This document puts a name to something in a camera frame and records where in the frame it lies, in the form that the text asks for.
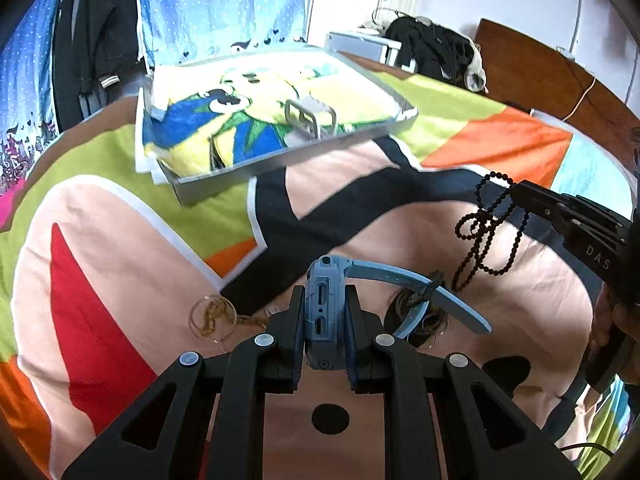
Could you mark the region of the clear plastic jewelry clip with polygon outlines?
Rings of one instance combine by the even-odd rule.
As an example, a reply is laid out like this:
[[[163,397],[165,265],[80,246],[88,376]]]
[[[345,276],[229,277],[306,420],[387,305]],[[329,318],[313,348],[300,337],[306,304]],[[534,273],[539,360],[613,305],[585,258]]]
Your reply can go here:
[[[312,96],[297,100],[287,99],[284,104],[286,122],[294,129],[305,133],[311,140],[335,136],[337,114],[333,107]]]

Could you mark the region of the blue dotted wardrobe curtain left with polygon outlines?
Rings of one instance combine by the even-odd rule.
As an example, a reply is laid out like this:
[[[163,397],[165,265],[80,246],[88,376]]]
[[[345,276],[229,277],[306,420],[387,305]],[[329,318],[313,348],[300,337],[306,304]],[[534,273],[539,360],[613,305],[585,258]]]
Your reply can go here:
[[[60,0],[35,0],[1,50],[1,192],[26,179],[60,136],[52,41]]]

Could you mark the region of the blue dotted wardrobe curtain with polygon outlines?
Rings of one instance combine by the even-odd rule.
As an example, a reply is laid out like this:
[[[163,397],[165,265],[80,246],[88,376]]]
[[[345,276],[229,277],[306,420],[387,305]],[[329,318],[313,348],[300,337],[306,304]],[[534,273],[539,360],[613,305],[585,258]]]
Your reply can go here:
[[[60,0],[35,0],[1,50],[1,192],[26,179],[60,136],[52,41]]]
[[[140,58],[180,65],[302,41],[308,0],[138,0]]]

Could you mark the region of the cartoon print cloth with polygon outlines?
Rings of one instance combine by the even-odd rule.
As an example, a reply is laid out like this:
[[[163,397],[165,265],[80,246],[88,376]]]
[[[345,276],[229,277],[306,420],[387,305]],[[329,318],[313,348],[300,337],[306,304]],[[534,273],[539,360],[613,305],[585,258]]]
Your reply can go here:
[[[360,70],[317,48],[157,67],[137,144],[179,177],[207,174],[311,140],[284,117],[287,99],[333,107],[335,135],[404,119],[405,107]]]

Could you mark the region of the pile of dark clothes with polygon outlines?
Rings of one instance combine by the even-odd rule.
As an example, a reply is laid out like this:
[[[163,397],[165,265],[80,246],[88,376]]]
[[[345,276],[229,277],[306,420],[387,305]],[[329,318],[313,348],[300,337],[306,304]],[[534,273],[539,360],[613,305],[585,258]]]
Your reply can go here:
[[[392,63],[394,67],[473,93],[488,92],[480,46],[473,39],[436,24],[426,16],[412,16],[396,10],[393,14],[395,18],[391,21],[372,14],[359,29],[400,43]]]

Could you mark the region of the colourful cartoon bedspread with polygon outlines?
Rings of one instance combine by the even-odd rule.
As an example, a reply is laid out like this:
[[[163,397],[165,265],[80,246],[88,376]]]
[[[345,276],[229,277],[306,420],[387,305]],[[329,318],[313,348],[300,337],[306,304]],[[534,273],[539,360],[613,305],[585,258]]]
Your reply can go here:
[[[261,332],[327,252],[442,270],[450,283],[471,245],[454,225],[475,209],[491,170],[630,216],[630,174],[581,132],[423,76],[380,76],[418,107],[408,131],[262,174],[193,207],[136,171],[134,98],[44,152],[1,214],[1,442],[26,455],[29,477],[61,478],[183,351],[216,356]],[[530,218],[521,240],[506,275],[476,274],[460,295],[492,334],[475,336],[452,318],[420,351],[461,352],[478,365],[528,359],[514,401],[534,424],[559,446],[617,451],[631,424],[622,381],[597,394],[579,374],[600,281],[561,256],[547,222]],[[240,319],[233,326],[233,314],[216,312],[203,338],[189,322],[208,295],[228,299]],[[268,401],[266,479],[381,478],[380,397],[353,396],[340,372],[305,368],[299,393]],[[328,401],[352,416],[331,440],[310,420]]]

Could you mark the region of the dark hanging clothes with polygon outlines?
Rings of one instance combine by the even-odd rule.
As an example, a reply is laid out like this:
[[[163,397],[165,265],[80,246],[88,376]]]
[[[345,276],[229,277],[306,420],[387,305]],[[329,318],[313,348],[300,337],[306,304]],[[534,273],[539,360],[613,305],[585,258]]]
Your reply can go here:
[[[53,38],[55,118],[66,131],[136,93],[138,0],[60,0]]]

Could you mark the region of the blue dotted wardrobe curtain right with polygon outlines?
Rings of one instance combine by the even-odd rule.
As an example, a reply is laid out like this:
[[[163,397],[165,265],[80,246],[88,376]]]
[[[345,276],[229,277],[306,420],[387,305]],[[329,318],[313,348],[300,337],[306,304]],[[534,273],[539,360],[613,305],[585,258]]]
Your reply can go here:
[[[308,0],[138,0],[140,58],[180,65],[302,41]]]

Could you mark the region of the white bedside cabinet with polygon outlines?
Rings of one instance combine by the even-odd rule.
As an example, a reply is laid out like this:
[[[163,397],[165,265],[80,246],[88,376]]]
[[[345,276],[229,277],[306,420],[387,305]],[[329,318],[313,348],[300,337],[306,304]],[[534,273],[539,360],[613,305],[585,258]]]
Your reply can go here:
[[[326,50],[345,52],[368,58],[387,66],[394,66],[401,50],[401,42],[383,36],[361,32],[329,32],[324,43]]]

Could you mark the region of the brown wooden headboard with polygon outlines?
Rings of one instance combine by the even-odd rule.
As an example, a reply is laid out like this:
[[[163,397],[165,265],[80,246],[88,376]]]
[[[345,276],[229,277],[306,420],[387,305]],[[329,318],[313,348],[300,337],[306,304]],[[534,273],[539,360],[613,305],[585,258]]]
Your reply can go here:
[[[488,96],[519,110],[541,110],[567,122],[634,168],[632,135],[638,117],[602,82],[558,50],[483,18],[474,41]]]

